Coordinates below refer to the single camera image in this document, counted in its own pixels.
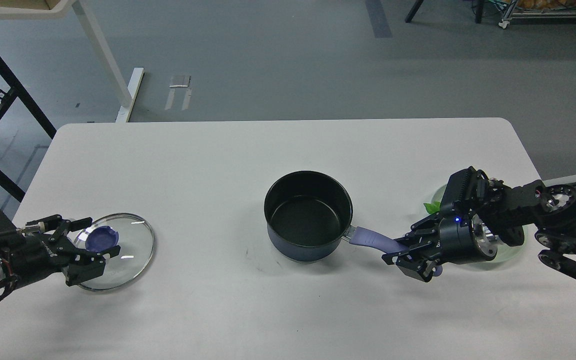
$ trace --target grey floor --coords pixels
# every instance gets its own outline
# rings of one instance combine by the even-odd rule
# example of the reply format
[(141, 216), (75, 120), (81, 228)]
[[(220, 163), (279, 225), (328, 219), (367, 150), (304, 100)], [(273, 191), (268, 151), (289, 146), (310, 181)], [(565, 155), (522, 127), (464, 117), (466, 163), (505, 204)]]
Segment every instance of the grey floor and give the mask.
[[(89, 5), (124, 75), (146, 68), (131, 121), (503, 117), (542, 178), (576, 174), (576, 22), (502, 30), (498, 15), (475, 24), (470, 1), (427, 0), (404, 23), (413, 0), (381, 2), (387, 22), (375, 27), (377, 0)], [(376, 37), (386, 27), (391, 37)], [(57, 128), (115, 120), (119, 104), (73, 12), (0, 20), (0, 54)], [(185, 89), (167, 103), (174, 75), (192, 76), (187, 108)], [(16, 104), (0, 124), (0, 168), (27, 189), (48, 145)], [(18, 205), (0, 189), (7, 214)]]

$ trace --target metal rack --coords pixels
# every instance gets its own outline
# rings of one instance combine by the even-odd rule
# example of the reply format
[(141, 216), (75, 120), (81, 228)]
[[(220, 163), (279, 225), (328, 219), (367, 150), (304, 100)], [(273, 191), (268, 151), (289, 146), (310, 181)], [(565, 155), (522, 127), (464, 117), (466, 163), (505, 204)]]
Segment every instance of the metal rack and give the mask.
[(510, 3), (503, 12), (501, 21), (498, 23), (499, 27), (506, 29), (510, 24), (510, 20), (516, 18), (524, 19), (561, 19), (561, 18), (576, 18), (575, 9), (517, 9), (519, 0), (510, 0)]

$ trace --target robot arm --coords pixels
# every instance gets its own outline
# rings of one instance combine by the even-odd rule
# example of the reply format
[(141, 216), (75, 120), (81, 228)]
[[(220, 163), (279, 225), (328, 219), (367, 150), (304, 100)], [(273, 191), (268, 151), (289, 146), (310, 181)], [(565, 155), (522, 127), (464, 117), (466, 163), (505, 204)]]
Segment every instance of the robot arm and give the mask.
[(66, 237), (91, 223), (91, 218), (70, 221), (53, 215), (16, 228), (0, 210), (0, 301), (55, 272), (64, 273), (69, 287), (102, 276), (106, 257), (117, 256), (120, 247), (92, 252), (75, 247)]
[(539, 259), (576, 279), (576, 261), (565, 256), (576, 255), (576, 184), (546, 186), (535, 180), (510, 188), (473, 167), (450, 176), (438, 212), (394, 239), (407, 249), (382, 259), (428, 282), (443, 263), (493, 260), (499, 242), (520, 246), (527, 224), (537, 226), (537, 241), (549, 248)]

